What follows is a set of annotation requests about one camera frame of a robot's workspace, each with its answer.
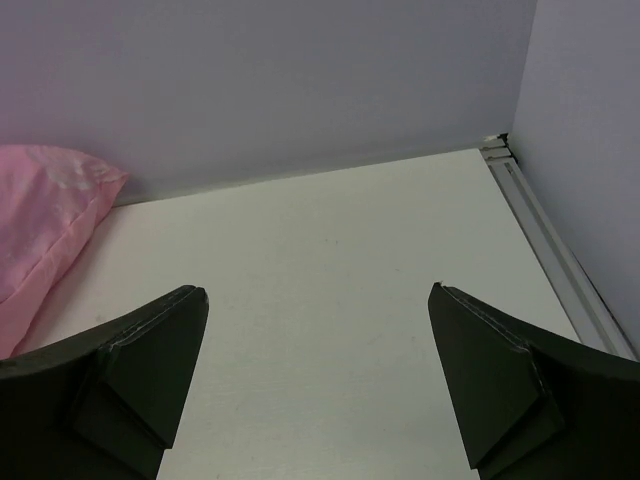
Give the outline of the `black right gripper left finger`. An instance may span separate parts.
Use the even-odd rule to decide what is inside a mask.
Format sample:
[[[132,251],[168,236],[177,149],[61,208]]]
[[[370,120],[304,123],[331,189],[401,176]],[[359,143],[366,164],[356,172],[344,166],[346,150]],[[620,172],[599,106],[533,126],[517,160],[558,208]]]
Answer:
[[[154,479],[174,445],[209,302],[182,286],[1,363],[4,479]]]

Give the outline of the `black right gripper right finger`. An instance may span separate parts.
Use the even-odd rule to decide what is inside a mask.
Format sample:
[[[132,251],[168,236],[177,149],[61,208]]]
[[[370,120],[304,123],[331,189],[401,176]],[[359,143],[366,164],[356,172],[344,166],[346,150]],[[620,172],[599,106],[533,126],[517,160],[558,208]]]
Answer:
[[[431,327],[482,479],[636,479],[639,365],[440,283]]]

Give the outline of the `pink pillowcase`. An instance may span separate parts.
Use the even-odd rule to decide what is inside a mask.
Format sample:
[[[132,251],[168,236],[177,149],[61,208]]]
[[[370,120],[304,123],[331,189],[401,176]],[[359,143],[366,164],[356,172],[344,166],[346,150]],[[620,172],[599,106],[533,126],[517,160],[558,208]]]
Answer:
[[[107,216],[128,174],[60,147],[1,147],[1,357]]]

